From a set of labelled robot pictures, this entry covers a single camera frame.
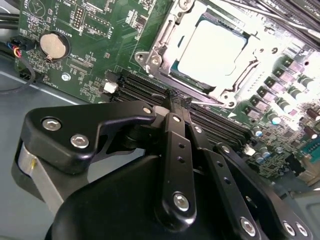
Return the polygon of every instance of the black mounting arm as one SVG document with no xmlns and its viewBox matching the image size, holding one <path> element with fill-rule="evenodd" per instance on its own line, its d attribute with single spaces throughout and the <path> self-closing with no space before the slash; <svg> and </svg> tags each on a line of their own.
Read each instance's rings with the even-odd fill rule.
<svg viewBox="0 0 320 240">
<path fill-rule="evenodd" d="M 12 175 L 55 214 L 48 239 L 312 240 L 230 146 L 212 148 L 189 104 L 171 91 L 153 108 L 132 101 L 29 112 Z M 135 148 L 145 155 L 88 183 L 91 163 Z"/>
</svg>

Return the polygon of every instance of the green circuit board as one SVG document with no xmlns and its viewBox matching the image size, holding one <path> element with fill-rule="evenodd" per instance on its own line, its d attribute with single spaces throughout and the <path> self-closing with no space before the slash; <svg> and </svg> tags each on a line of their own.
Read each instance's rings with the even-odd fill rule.
<svg viewBox="0 0 320 240">
<path fill-rule="evenodd" d="M 71 52 L 58 62 L 44 61 L 39 48 L 26 54 L 44 82 L 89 103 L 101 101 L 99 86 L 110 71 L 140 72 L 133 53 L 147 51 L 171 5 L 170 0 L 25 0 L 19 31 L 39 40 L 47 31 L 64 34 Z M 63 81 L 68 73 L 71 80 Z"/>
<path fill-rule="evenodd" d="M 41 35 L 48 31 L 60 32 L 70 43 L 70 54 L 62 60 L 49 62 L 44 60 L 39 45 L 22 54 L 37 72 L 44 75 L 42 81 L 45 84 L 88 103 L 103 102 L 101 86 L 108 71 L 118 73 L 128 70 L 166 88 L 165 84 L 148 77 L 135 61 L 134 53 L 150 50 L 172 3 L 171 0 L 23 0 L 20 35 L 39 41 Z M 288 33 L 279 28 L 275 35 L 281 39 Z M 303 64 L 312 53 L 311 48 L 297 40 L 285 47 L 282 57 L 289 56 Z M 281 62 L 278 62 L 274 68 L 280 65 Z M 63 74 L 68 74 L 70 79 L 63 80 Z M 247 86 L 261 86 L 271 74 L 264 72 Z M 256 163 L 254 159 L 249 161 L 258 166 L 262 176 L 276 178 L 279 176 L 278 169 L 285 164 L 285 158 L 291 153 L 299 154 L 311 140 L 301 129 L 292 131 L 286 124 L 271 124 L 266 112 L 259 119 L 248 117 L 244 109 L 251 105 L 249 99 L 250 96 L 243 99 L 234 109 L 203 107 L 245 128 L 260 126 L 263 137 L 259 140 L 268 146 L 271 156 L 263 164 Z M 300 110 L 309 107 L 318 111 L 320 102 L 307 103 L 300 106 Z M 316 124 L 309 118 L 304 123 L 312 128 Z M 320 129 L 315 128 L 315 131 L 319 133 Z M 277 147 L 282 148 L 281 153 L 277 153 Z"/>
</svg>

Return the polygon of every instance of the electrolytic capacitor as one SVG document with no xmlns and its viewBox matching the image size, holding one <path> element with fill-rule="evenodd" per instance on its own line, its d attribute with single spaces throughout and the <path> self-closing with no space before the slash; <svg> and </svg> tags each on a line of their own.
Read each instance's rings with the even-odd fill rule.
<svg viewBox="0 0 320 240">
<path fill-rule="evenodd" d="M 256 137 L 261 137 L 262 136 L 262 131 L 261 131 L 260 127 L 258 127 L 258 126 L 254 126 L 252 128 L 252 132 Z"/>
<path fill-rule="evenodd" d="M 306 87 L 306 89 L 308 90 L 314 90 L 317 88 L 317 83 L 315 80 L 313 80 L 312 78 L 310 77 L 306 77 L 304 79 L 301 80 L 300 82 L 303 86 Z"/>
<path fill-rule="evenodd" d="M 318 137 L 318 134 L 309 126 L 306 126 L 303 131 L 311 138 L 316 139 Z"/>
<path fill-rule="evenodd" d="M 313 120 L 316 120 L 316 121 L 319 121 L 320 120 L 320 115 L 313 109 L 309 108 L 307 111 L 306 111 L 306 114 L 312 118 Z"/>
<path fill-rule="evenodd" d="M 291 113 L 294 109 L 287 101 L 282 101 L 278 105 L 286 114 Z"/>
<path fill-rule="evenodd" d="M 279 123 L 281 123 L 281 118 L 275 113 L 270 113 L 269 116 L 268 116 L 268 119 L 274 125 L 278 125 Z"/>
<path fill-rule="evenodd" d="M 270 156 L 270 152 L 266 146 L 260 148 L 260 154 L 264 159 Z"/>
<path fill-rule="evenodd" d="M 290 92 L 290 95 L 298 102 L 302 102 L 306 98 L 306 95 L 303 92 L 301 92 L 299 89 L 292 90 Z"/>
<path fill-rule="evenodd" d="M 263 164 L 265 162 L 265 159 L 259 153 L 254 155 L 254 159 L 258 164 Z"/>
</svg>

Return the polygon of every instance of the screw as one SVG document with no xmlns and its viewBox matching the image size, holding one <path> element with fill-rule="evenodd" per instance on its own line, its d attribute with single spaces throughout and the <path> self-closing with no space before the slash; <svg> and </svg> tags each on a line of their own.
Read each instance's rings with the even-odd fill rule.
<svg viewBox="0 0 320 240">
<path fill-rule="evenodd" d="M 159 65 L 161 63 L 161 58 L 159 56 L 153 56 L 151 58 L 151 63 L 153 65 Z"/>
<path fill-rule="evenodd" d="M 298 222 L 295 223 L 297 228 L 299 229 L 300 233 L 302 233 L 303 236 L 308 237 L 307 230 Z"/>
<path fill-rule="evenodd" d="M 256 229 L 248 219 L 246 219 L 245 217 L 241 217 L 240 223 L 247 234 L 249 234 L 251 237 L 254 237 L 256 235 Z"/>
<path fill-rule="evenodd" d="M 143 111 L 145 111 L 147 114 L 150 114 L 151 113 L 151 110 L 147 107 L 144 107 L 143 108 Z"/>
<path fill-rule="evenodd" d="M 285 230 L 291 235 L 291 236 L 295 236 L 296 232 L 295 230 L 292 228 L 292 226 L 287 223 L 286 221 L 283 222 L 284 228 Z"/>
<path fill-rule="evenodd" d="M 70 76 L 70 74 L 69 73 L 67 73 L 67 72 L 64 72 L 64 73 L 62 73 L 62 75 L 61 75 L 61 79 L 63 80 L 63 81 L 70 81 L 70 79 L 71 79 L 71 76 Z"/>
<path fill-rule="evenodd" d="M 138 59 L 138 61 L 143 61 L 144 60 L 144 56 L 142 56 L 141 54 L 139 54 L 136 59 Z"/>
<path fill-rule="evenodd" d="M 78 149 L 85 149 L 89 146 L 88 138 L 81 134 L 73 135 L 70 139 L 70 142 L 73 146 L 75 146 Z"/>
<path fill-rule="evenodd" d="M 182 212 L 188 211 L 189 201 L 181 193 L 176 193 L 175 195 L 173 195 L 173 202 L 180 211 Z"/>
<path fill-rule="evenodd" d="M 230 153 L 229 148 L 227 148 L 226 146 L 222 146 L 223 151 L 225 151 L 227 154 Z"/>
<path fill-rule="evenodd" d="M 56 119 L 48 118 L 42 122 L 42 126 L 49 131 L 57 131 L 61 128 L 61 123 Z"/>
<path fill-rule="evenodd" d="M 174 119 L 175 121 L 177 121 L 177 122 L 180 122 L 180 121 L 181 121 L 180 118 L 178 118 L 178 117 L 176 117 L 176 116 L 173 116 L 173 119 Z"/>
<path fill-rule="evenodd" d="M 189 10 L 189 8 L 192 5 L 192 1 L 191 0 L 180 0 L 179 1 L 179 6 L 182 10 L 187 11 Z"/>
<path fill-rule="evenodd" d="M 202 133 L 202 129 L 198 126 L 195 126 L 194 129 L 198 132 L 198 133 Z"/>
</svg>

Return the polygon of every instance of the cable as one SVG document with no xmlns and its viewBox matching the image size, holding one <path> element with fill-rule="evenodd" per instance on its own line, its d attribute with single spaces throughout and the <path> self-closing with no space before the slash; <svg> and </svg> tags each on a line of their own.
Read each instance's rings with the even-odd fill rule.
<svg viewBox="0 0 320 240">
<path fill-rule="evenodd" d="M 29 70 L 30 79 L 25 84 L 23 84 L 22 86 L 19 86 L 19 87 L 13 88 L 13 89 L 8 89 L 8 90 L 0 90 L 0 95 L 13 94 L 13 93 L 20 92 L 20 91 L 26 89 L 28 86 L 30 86 L 36 80 L 36 72 L 35 72 L 35 70 L 31 66 L 31 64 L 28 62 L 28 60 L 25 59 L 21 55 L 19 47 L 13 46 L 10 43 L 7 43 L 7 47 L 10 48 L 11 50 L 13 50 L 13 53 L 16 56 L 16 58 L 19 59 L 19 61 L 22 62 L 23 65 Z"/>
<path fill-rule="evenodd" d="M 19 15 L 18 14 L 0 12 L 0 20 L 18 22 L 19 21 Z"/>
<path fill-rule="evenodd" d="M 240 2 L 237 2 L 237 1 L 234 1 L 234 0 L 220 0 L 220 1 L 229 3 L 231 5 L 235 5 L 235 6 L 241 7 L 243 9 L 248 9 L 248 10 L 256 12 L 258 14 L 268 16 L 268 17 L 270 17 L 272 19 L 280 20 L 280 21 L 282 21 L 283 23 L 285 23 L 287 25 L 290 25 L 290 26 L 292 26 L 292 27 L 294 27 L 296 29 L 304 30 L 307 33 L 309 33 L 310 35 L 320 39 L 320 32 L 318 32 L 318 31 L 316 31 L 314 29 L 311 29 L 309 27 L 299 25 L 299 24 L 297 24 L 297 23 L 295 23 L 293 21 L 290 21 L 290 20 L 285 19 L 285 18 L 283 18 L 281 16 L 278 16 L 277 14 L 274 14 L 274 13 L 271 13 L 271 12 L 268 12 L 268 11 L 264 11 L 264 10 L 258 9 L 256 7 L 252 7 L 252 6 L 249 6 L 247 4 L 243 4 L 243 3 L 240 3 Z"/>
<path fill-rule="evenodd" d="M 0 29 L 18 29 L 18 26 L 16 21 L 0 21 Z"/>
</svg>

